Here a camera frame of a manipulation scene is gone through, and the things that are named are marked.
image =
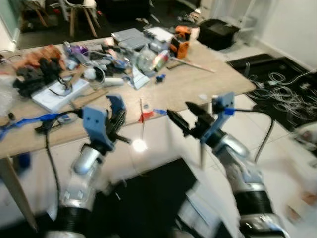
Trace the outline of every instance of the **black floor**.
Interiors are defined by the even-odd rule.
[[[186,199],[185,193],[195,183],[195,176],[180,158],[118,184],[107,197],[98,193],[86,237],[104,238],[118,234],[122,238],[168,238]],[[36,219],[38,233],[33,232],[26,222],[20,222],[1,229],[0,237],[42,238],[53,227],[53,222],[47,214],[38,215]],[[231,238],[223,223],[215,233],[214,238]]]
[[[17,45],[19,49],[40,47],[48,44],[62,44],[64,41],[76,42],[95,39],[83,12],[80,12],[78,16],[79,20],[78,26],[75,28],[75,36],[71,37],[69,35],[69,22],[66,22],[63,19],[61,13],[55,13],[51,9],[49,5],[52,2],[55,1],[46,1],[46,9],[50,18],[47,19],[47,17],[44,17],[50,26],[48,28],[44,27],[36,15],[30,15],[27,22],[31,23],[29,25],[32,25],[33,29],[23,28],[21,30],[22,33]],[[149,17],[148,21],[153,26],[170,28],[184,24],[184,22],[178,21],[177,17],[181,14],[190,13],[192,11],[189,7],[176,1],[172,4],[170,12],[168,11],[170,7],[169,0],[152,0],[152,2],[155,7],[150,7],[150,12],[161,21],[161,23],[157,23],[154,19]],[[112,32],[129,28],[143,30],[143,27],[146,25],[145,23],[138,22],[136,20],[117,23],[109,22],[104,14],[98,15],[98,22],[101,28],[99,29],[94,26],[98,38],[109,37]]]
[[[231,65],[239,73],[244,74],[247,62],[250,64],[250,70],[248,73],[249,78],[253,76],[252,78],[255,82],[263,83],[264,90],[268,90],[270,92],[281,87],[281,85],[269,85],[267,83],[268,81],[270,81],[270,73],[280,73],[284,75],[287,80],[291,81],[297,76],[307,72],[306,69],[302,68],[300,65],[296,64],[286,57],[273,58],[272,56],[267,54],[234,60],[228,62],[228,64]],[[311,90],[301,88],[301,86],[305,83],[310,85],[309,89],[316,89],[317,74],[311,73],[309,75],[303,76],[294,83],[287,85],[287,87],[292,90],[292,92],[302,97],[305,102],[314,104],[315,102],[312,98],[315,98],[316,96],[313,94],[313,92]],[[287,111],[278,110],[274,106],[281,104],[281,101],[278,101],[274,98],[267,98],[265,96],[266,92],[264,90],[263,88],[259,89],[257,86],[256,90],[248,93],[247,95],[257,104],[255,106],[256,110],[268,113],[280,124],[282,124],[288,131],[292,132],[295,128],[299,126],[317,121],[317,113],[315,111],[313,111],[313,113],[309,111],[309,105],[302,104],[302,108],[296,110],[300,117],[295,116],[292,113],[288,113]]]

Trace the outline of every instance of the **white chair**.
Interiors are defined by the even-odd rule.
[[[91,19],[88,13],[90,12],[95,24],[97,25],[98,28],[100,28],[100,25],[97,21],[97,16],[94,14],[94,10],[96,9],[96,6],[97,6],[95,0],[84,0],[83,4],[72,4],[68,2],[67,0],[65,0],[65,2],[70,7],[70,36],[74,36],[76,11],[77,9],[81,8],[84,10],[84,13],[87,17],[90,29],[93,32],[94,37],[97,37],[94,25],[91,22]]]
[[[24,0],[22,3],[23,3],[22,11],[28,10],[28,9],[34,10],[37,16],[39,17],[42,25],[44,25],[45,27],[48,26],[41,15],[41,12],[43,12],[47,18],[49,17],[45,11],[45,0]]]

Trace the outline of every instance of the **metal rod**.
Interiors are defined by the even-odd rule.
[[[207,72],[210,72],[210,73],[216,73],[215,70],[213,69],[209,69],[209,68],[204,68],[198,64],[194,64],[194,63],[190,63],[190,62],[187,62],[187,61],[184,61],[182,59],[179,59],[179,58],[176,58],[176,57],[171,57],[172,60],[175,60],[175,61],[178,61],[178,62],[181,62],[181,63],[184,63],[184,64],[187,64],[191,67],[194,67],[194,68],[198,68],[198,69],[201,69],[201,70],[204,70],[204,71],[207,71]]]

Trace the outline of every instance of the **wooden stick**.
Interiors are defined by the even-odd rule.
[[[106,89],[101,88],[98,91],[93,92],[87,96],[79,97],[73,100],[72,103],[76,108],[82,108],[83,106],[87,105],[88,103],[92,102],[93,100],[101,97],[106,93],[108,93],[108,91]]]
[[[189,65],[191,67],[198,68],[198,69],[210,72],[210,73],[216,73],[216,71],[213,70],[213,69],[204,68],[204,67],[202,67],[202,66],[200,66],[198,64],[190,63],[190,62],[184,61],[184,60],[176,58],[176,57],[171,57],[171,59],[175,60],[175,61],[178,61],[178,62],[181,62],[181,63],[184,63],[184,64],[187,64],[187,65]]]
[[[93,25],[93,23],[91,22],[91,19],[90,19],[90,17],[89,17],[89,14],[88,14],[87,9],[84,8],[84,12],[85,12],[85,15],[86,15],[86,17],[87,17],[87,20],[88,20],[90,29],[91,29],[91,31],[93,32],[94,37],[97,37],[97,34],[96,34],[96,31],[95,31],[94,25]]]

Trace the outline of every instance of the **wooden chair leg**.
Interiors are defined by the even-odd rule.
[[[74,36],[75,31],[75,9],[72,7],[70,9],[70,36]]]
[[[38,17],[39,17],[39,19],[40,19],[42,25],[45,26],[45,27],[47,27],[48,25],[47,25],[46,22],[44,21],[42,15],[41,15],[41,13],[40,13],[40,11],[36,9],[35,12],[36,12],[36,14],[38,15]]]
[[[78,10],[77,8],[74,9],[74,21],[75,21],[75,28],[78,28]]]
[[[97,37],[96,31],[95,31],[95,29],[94,29],[93,23],[91,22],[91,19],[90,19],[90,17],[89,17],[89,13],[88,13],[87,9],[84,8],[84,12],[85,12],[85,15],[86,15],[86,17],[87,17],[87,20],[88,20],[90,29],[91,29],[91,31],[93,32],[94,37]]]
[[[99,25],[99,23],[98,23],[98,21],[97,21],[97,18],[96,18],[96,17],[94,17],[93,10],[92,10],[91,8],[90,8],[90,9],[88,9],[88,10],[89,10],[90,15],[91,15],[91,17],[93,18],[93,20],[94,20],[95,24],[97,25],[97,27],[98,27],[98,28],[100,28],[100,25]]]

